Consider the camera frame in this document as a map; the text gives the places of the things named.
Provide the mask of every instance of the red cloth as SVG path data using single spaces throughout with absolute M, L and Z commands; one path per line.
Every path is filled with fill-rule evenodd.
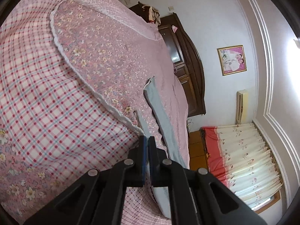
M 205 142 L 207 151 L 209 153 L 208 167 L 209 171 L 218 178 L 225 186 L 226 182 L 226 168 L 223 160 L 223 153 L 220 147 L 220 138 L 216 131 L 216 127 L 204 127 Z

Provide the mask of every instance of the air conditioner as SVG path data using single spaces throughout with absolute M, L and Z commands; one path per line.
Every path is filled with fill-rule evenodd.
M 237 92 L 235 124 L 245 124 L 248 112 L 248 92 L 242 90 Z

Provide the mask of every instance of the bed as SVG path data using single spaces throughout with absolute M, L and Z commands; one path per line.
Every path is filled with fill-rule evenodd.
M 154 24 L 118 0 L 21 0 L 0 28 L 0 202 L 19 223 L 91 168 L 126 158 L 143 131 L 166 150 L 143 95 L 155 76 L 189 163 L 184 90 Z M 149 181 L 128 188 L 122 224 L 170 224 Z

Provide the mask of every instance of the bright light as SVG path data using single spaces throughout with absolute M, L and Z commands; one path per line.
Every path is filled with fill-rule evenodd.
M 298 99 L 300 100 L 300 49 L 297 47 L 294 40 L 289 41 L 286 52 L 287 66 L 291 83 L 295 93 L 298 96 Z
M 260 203 L 259 205 L 257 205 L 257 206 L 255 206 L 255 207 L 251 208 L 251 210 L 256 210 L 256 209 L 260 208 L 260 207 L 263 206 L 264 204 L 268 203 L 270 200 L 271 200 L 271 198 L 265 200 L 263 203 Z

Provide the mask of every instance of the wooden window frame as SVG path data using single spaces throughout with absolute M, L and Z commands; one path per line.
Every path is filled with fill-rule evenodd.
M 280 200 L 280 192 L 277 191 L 274 194 L 274 199 L 271 200 L 269 203 L 266 203 L 264 206 L 262 206 L 261 208 L 259 208 L 258 210 L 255 211 L 256 214 L 259 214 L 261 212 L 263 212 L 264 210 L 268 209 L 269 207 L 271 207 L 272 205 L 274 205 L 277 201 Z

